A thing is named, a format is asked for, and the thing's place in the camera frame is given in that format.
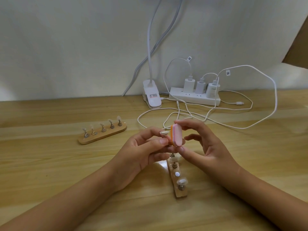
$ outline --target wooden nail stand base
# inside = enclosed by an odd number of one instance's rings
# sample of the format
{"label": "wooden nail stand base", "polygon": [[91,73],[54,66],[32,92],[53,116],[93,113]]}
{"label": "wooden nail stand base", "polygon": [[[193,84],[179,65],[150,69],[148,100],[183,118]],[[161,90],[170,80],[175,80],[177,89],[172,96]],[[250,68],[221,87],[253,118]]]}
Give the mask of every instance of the wooden nail stand base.
{"label": "wooden nail stand base", "polygon": [[[178,184],[176,183],[177,180],[179,180],[180,178],[183,178],[183,175],[181,174],[181,171],[180,171],[179,162],[177,162],[177,167],[173,168],[172,162],[169,158],[169,159],[167,159],[167,164],[168,164],[169,173],[170,173],[172,183],[173,183],[173,187],[174,187],[175,197],[176,198],[186,197],[187,196],[187,186],[184,187],[184,190],[179,190]],[[179,177],[175,176],[175,172],[179,172],[180,176]]]}
{"label": "wooden nail stand base", "polygon": [[101,140],[103,138],[115,135],[117,133],[123,132],[126,130],[127,125],[125,122],[122,122],[121,126],[118,126],[117,123],[114,124],[114,128],[111,129],[110,125],[108,125],[108,127],[105,127],[106,131],[102,132],[102,128],[99,129],[95,129],[94,131],[97,133],[96,135],[91,135],[91,131],[88,132],[89,136],[87,138],[84,137],[84,135],[78,137],[78,141],[81,144],[88,144],[88,143],[92,143],[95,142],[97,140]]}

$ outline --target hand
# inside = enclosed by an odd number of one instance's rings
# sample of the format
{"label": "hand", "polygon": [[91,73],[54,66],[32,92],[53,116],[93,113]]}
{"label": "hand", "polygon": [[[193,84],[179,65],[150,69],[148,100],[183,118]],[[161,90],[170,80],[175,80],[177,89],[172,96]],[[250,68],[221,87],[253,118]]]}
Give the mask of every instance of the hand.
{"label": "hand", "polygon": [[179,124],[184,131],[193,129],[198,132],[184,139],[199,141],[205,155],[199,155],[186,147],[177,147],[179,154],[232,192],[241,167],[221,140],[201,121],[183,119],[176,120],[174,123]]}
{"label": "hand", "polygon": [[174,146],[169,146],[170,136],[161,138],[160,131],[162,129],[150,127],[130,137],[114,158],[106,164],[111,170],[115,191],[126,187],[148,164],[168,159],[170,157],[168,153],[177,153]]}

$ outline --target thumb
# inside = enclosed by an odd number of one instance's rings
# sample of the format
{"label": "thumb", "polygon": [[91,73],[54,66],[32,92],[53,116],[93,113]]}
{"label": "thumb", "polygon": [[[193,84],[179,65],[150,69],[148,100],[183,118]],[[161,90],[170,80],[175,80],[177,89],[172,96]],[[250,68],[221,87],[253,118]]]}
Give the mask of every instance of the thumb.
{"label": "thumb", "polygon": [[199,169],[204,170],[205,164],[205,157],[202,155],[199,155],[198,153],[195,153],[194,151],[188,149],[187,147],[177,147],[176,150],[179,152],[179,154],[186,159],[188,162],[194,164]]}
{"label": "thumb", "polygon": [[168,145],[168,139],[167,138],[159,138],[152,141],[148,141],[140,146],[138,146],[138,149],[143,154],[151,154],[152,152],[158,151],[162,149],[163,147]]}

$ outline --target white wall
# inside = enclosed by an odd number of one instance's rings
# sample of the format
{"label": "white wall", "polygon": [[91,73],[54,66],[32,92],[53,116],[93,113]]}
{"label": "white wall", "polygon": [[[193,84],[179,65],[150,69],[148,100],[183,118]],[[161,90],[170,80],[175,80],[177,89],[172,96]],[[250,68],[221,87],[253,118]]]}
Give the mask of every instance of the white wall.
{"label": "white wall", "polygon": [[[179,0],[163,0],[153,46]],[[146,56],[146,30],[157,0],[0,0],[0,100],[120,95]],[[152,58],[160,91],[174,57],[193,57],[193,75],[250,64],[279,88],[308,87],[308,70],[281,64],[308,15],[308,0],[184,0],[172,32]],[[271,87],[250,71],[221,77],[222,88]],[[187,65],[168,71],[183,85]],[[128,94],[140,94],[148,64]]]}

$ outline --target white power strip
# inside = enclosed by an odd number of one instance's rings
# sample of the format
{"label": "white power strip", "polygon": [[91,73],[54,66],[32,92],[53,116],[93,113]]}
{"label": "white power strip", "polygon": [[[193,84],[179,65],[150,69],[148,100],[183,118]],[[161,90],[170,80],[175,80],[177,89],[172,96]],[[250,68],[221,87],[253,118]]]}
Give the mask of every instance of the white power strip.
{"label": "white power strip", "polygon": [[216,106],[220,104],[220,97],[218,93],[216,95],[216,98],[207,98],[205,93],[196,94],[195,90],[193,90],[192,93],[186,93],[184,92],[183,88],[172,87],[169,93],[169,99],[175,99],[175,97],[187,103],[212,105],[212,106],[215,106],[215,102]]}

